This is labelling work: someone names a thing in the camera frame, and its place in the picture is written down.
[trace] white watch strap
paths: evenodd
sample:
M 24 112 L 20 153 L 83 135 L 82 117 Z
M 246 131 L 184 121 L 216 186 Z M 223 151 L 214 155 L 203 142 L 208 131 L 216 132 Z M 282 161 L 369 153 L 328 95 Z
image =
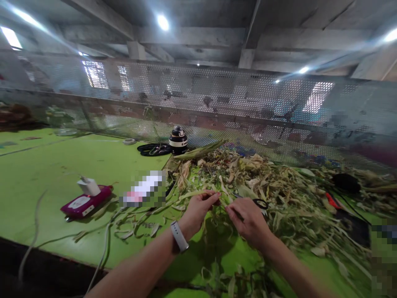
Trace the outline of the white watch strap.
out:
M 173 221 L 171 223 L 171 231 L 172 234 L 174 235 L 175 241 L 177 242 L 179 246 L 180 252 L 184 252 L 189 248 L 189 244 L 186 242 L 185 237 L 182 234 L 181 229 L 179 228 L 179 224 L 177 221 Z

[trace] green work surface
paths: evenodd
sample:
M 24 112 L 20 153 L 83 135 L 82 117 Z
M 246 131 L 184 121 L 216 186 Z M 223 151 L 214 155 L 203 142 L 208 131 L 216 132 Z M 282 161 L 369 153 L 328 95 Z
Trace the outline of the green work surface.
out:
M 44 134 L 43 130 L 32 131 L 32 135 Z M 5 142 L 0 133 L 0 142 Z M 0 236 L 20 244 L 29 245 L 34 236 L 34 210 L 37 199 L 47 189 L 40 210 L 40 230 L 36 247 L 74 259 L 78 262 L 96 266 L 104 249 L 104 225 L 118 208 L 113 204 L 98 220 L 85 219 L 67 223 L 60 207 L 81 194 L 76 185 L 77 174 L 96 180 L 98 184 L 114 185 L 114 194 L 120 196 L 131 189 L 131 177 L 142 175 L 137 171 L 160 170 L 169 156 L 142 157 L 136 147 L 140 144 L 125 146 L 121 139 L 87 135 L 69 138 L 0 157 L 0 181 L 2 200 L 0 201 Z M 152 215 L 147 222 L 163 224 L 163 216 L 180 216 L 180 212 L 169 208 L 167 211 Z M 262 259 L 246 242 L 237 235 L 230 236 L 225 226 L 214 227 L 206 219 L 207 244 L 200 231 L 189 243 L 190 248 L 180 255 L 166 271 L 164 278 L 205 285 L 201 277 L 202 267 L 214 272 L 215 260 L 220 264 L 220 273 L 232 275 L 240 264 L 247 272 L 253 271 Z M 98 228 L 75 243 L 72 236 L 81 231 Z M 141 227 L 139 234 L 150 233 L 149 228 Z M 106 259 L 107 268 L 115 267 L 120 261 L 137 253 L 149 238 L 130 237 L 121 240 L 110 230 L 110 253 Z M 328 259 L 319 259 L 309 253 L 300 255 L 323 282 L 341 297 L 358 297 L 354 290 L 340 276 L 337 266 Z M 273 279 L 286 297 L 294 297 L 289 286 L 276 274 Z M 194 295 L 207 296 L 202 291 L 185 289 L 170 292 L 155 291 L 154 296 L 182 297 Z
M 41 139 L 24 140 L 27 137 L 39 137 Z M 26 150 L 28 148 L 65 141 L 73 137 L 75 136 L 59 137 L 54 134 L 52 128 L 21 130 L 18 132 L 0 132 L 0 156 L 11 152 Z

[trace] tape roll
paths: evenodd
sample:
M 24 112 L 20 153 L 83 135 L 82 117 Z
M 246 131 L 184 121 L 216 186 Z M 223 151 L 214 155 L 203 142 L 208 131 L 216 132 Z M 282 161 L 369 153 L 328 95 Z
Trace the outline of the tape roll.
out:
M 124 145 L 132 145 L 132 144 L 135 144 L 136 143 L 136 140 L 135 139 L 125 139 L 124 141 L 123 141 L 123 144 Z

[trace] forearm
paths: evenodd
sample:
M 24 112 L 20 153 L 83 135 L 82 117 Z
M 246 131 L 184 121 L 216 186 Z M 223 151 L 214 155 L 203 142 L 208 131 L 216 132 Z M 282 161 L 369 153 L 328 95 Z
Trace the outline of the forearm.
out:
M 189 240 L 192 235 L 179 226 Z M 106 275 L 87 297 L 147 297 L 178 253 L 171 229 L 167 228 L 138 255 L 124 260 Z
M 310 270 L 299 261 L 288 247 L 273 234 L 267 235 L 260 249 L 273 267 L 290 284 L 294 292 L 301 298 L 334 298 L 330 291 L 319 284 Z

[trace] perforated screen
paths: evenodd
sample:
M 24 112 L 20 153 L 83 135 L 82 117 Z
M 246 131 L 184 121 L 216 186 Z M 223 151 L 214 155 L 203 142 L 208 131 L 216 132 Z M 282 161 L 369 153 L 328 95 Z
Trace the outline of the perforated screen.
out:
M 397 86 L 328 76 L 197 67 L 128 59 L 19 53 L 26 78 L 2 81 L 2 98 L 74 115 L 81 129 L 189 145 L 225 146 L 291 165 L 397 166 Z

